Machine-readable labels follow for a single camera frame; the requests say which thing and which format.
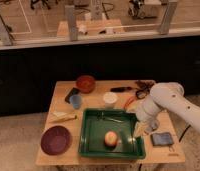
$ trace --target concrete floor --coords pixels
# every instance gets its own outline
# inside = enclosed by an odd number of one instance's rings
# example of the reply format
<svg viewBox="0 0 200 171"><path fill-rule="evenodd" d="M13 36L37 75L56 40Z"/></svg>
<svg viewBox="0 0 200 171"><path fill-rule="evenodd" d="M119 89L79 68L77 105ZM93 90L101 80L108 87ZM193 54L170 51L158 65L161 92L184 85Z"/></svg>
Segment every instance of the concrete floor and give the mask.
<svg viewBox="0 0 200 171"><path fill-rule="evenodd" d="M200 106L200 95L187 97ZM55 171L55 167L35 165L41 134L47 113L0 117L0 171ZM170 114L178 137L187 123L175 114ZM186 162L180 164L146 164L144 171L200 171L200 135L190 128L181 142ZM69 171L134 171L138 165L68 166Z"/></svg>

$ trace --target tray rim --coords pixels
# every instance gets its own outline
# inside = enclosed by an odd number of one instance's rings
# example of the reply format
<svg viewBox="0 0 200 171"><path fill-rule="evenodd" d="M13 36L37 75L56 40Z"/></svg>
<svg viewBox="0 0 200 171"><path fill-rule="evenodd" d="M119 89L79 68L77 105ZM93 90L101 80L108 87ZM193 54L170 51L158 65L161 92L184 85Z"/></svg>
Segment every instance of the tray rim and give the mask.
<svg viewBox="0 0 200 171"><path fill-rule="evenodd" d="M98 110L98 111L112 111L112 112L121 112L121 113L127 113L125 110L123 109L104 109L104 108L86 108L84 109L83 111L83 119L82 119L82 126L81 126L81 132L80 132L80 140L79 140L79 148L78 148L78 153L82 156L82 157L101 157L101 158L120 158L120 159L144 159L146 157L146 151L145 151L145 144L144 144L144 139L143 137L138 137L140 139L140 143L141 143L141 149L142 149L142 152L143 152L143 155L140 155L140 156L134 156L132 155L131 153L121 153L119 155L116 155L116 153L106 153L105 154L94 154L92 152L89 152L89 153L86 153L86 152L82 152L81 149L82 149L82 145L84 144L82 142L82 139L84 139L84 132L85 132L85 120L86 120L86 113L87 111L90 111L90 110ZM137 120L136 118L136 115L134 113L127 113L127 114L133 114L135 119Z"/></svg>

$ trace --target floor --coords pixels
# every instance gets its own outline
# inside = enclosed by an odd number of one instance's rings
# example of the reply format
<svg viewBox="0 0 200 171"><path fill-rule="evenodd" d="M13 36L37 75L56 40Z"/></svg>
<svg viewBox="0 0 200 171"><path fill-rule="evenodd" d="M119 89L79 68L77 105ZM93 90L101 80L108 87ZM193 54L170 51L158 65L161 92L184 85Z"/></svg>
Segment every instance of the floor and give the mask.
<svg viewBox="0 0 200 171"><path fill-rule="evenodd" d="M200 95L187 96L200 106ZM55 167L35 165L40 137L47 113L0 117L0 171L56 171ZM186 128L175 114L170 114L178 137ZM200 171L200 135L190 128L181 141L186 162L180 164L146 164L142 171ZM135 171L138 165L68 166L68 171Z"/></svg>
<svg viewBox="0 0 200 171"><path fill-rule="evenodd" d="M0 13L5 23L12 27L12 35L16 40L56 37L60 21L65 20L64 5L67 0L49 0L51 9L42 3L35 4L35 10L30 8L30 0L11 0L10 4L0 3ZM128 0L103 0L115 5L108 12L110 19L120 19L126 31L156 29L162 21L166 6L161 6L157 18L132 19L128 15ZM76 10L78 20L84 20L87 9ZM172 26L174 28L200 26L200 0L178 0Z"/></svg>

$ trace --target knife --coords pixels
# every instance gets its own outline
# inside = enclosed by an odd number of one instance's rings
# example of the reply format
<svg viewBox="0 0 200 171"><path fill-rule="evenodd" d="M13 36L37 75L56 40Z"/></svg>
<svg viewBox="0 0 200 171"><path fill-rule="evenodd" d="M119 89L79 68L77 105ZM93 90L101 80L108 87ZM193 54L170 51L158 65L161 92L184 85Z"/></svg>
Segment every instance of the knife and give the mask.
<svg viewBox="0 0 200 171"><path fill-rule="evenodd" d="M135 88L133 87L114 87L114 88L111 88L110 91L111 92L125 92L125 91L129 91L129 90L133 90Z"/></svg>

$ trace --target red bowl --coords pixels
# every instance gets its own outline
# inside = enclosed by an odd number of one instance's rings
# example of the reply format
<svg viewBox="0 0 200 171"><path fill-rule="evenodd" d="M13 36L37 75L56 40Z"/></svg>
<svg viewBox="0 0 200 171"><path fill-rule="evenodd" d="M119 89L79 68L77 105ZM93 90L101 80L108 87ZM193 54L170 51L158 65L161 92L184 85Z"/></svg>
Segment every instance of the red bowl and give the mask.
<svg viewBox="0 0 200 171"><path fill-rule="evenodd" d="M90 93L95 88L95 79L90 75L82 75L77 78L76 86L81 93Z"/></svg>

